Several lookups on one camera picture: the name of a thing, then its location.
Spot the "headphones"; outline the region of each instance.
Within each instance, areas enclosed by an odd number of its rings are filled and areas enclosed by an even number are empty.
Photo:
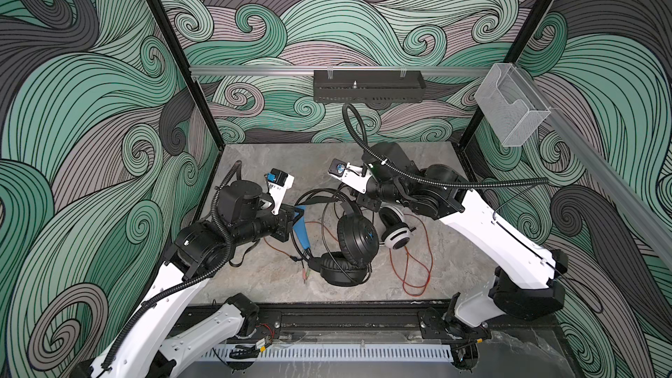
[[[338,221],[336,235],[340,251],[327,252],[320,257],[311,257],[308,267],[320,273],[330,285],[350,287],[361,285],[371,277],[371,262],[378,254],[380,241],[373,223],[366,219],[360,207],[338,190],[325,201],[313,197],[304,205],[341,201],[345,213]]]
[[[380,237],[385,247],[398,250],[411,240],[411,229],[406,224],[404,213],[398,206],[382,203],[378,215],[385,225],[385,232]]]

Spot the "headphone ear cup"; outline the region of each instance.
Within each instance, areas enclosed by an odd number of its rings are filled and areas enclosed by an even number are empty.
[[[358,267],[348,262],[340,251],[327,252],[320,257],[320,276],[330,285],[342,287],[359,285],[365,280],[367,272],[366,267]]]
[[[378,234],[373,223],[363,215],[346,215],[336,226],[343,257],[358,267],[365,267],[378,254]]]
[[[399,222],[388,227],[380,239],[385,243],[385,247],[398,250],[411,240],[411,229],[406,223]]]
[[[380,211],[378,211],[378,216],[380,217],[382,224],[385,225],[385,228],[389,228],[402,221],[396,211],[390,206],[381,207]]]

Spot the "swirl pattern wallpaper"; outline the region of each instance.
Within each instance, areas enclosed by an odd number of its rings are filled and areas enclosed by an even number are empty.
[[[672,230],[672,0],[555,0],[519,64]],[[558,318],[587,377],[672,373],[672,274],[562,138],[542,124],[501,147],[484,120],[467,150],[479,179],[550,178],[503,216],[570,258]],[[495,206],[513,197],[488,190]],[[603,304],[600,311],[599,297]]]
[[[217,148],[145,0],[0,0],[0,373],[65,377],[137,306]]]
[[[535,0],[162,0],[192,65],[490,66]],[[457,141],[481,80],[426,78],[429,100],[358,105],[372,141]],[[227,143],[351,141],[313,80],[200,77]],[[189,108],[176,113],[176,121]]]

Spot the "white headphones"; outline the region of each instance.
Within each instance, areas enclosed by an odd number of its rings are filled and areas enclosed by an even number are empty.
[[[404,222],[404,213],[399,206],[382,203],[378,215],[385,225],[385,232],[380,237],[385,247],[398,250],[411,240],[411,229]]]

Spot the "clear plastic box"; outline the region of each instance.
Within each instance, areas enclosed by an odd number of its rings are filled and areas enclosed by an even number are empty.
[[[495,63],[475,94],[476,102],[502,146],[523,146],[550,111],[525,70]]]

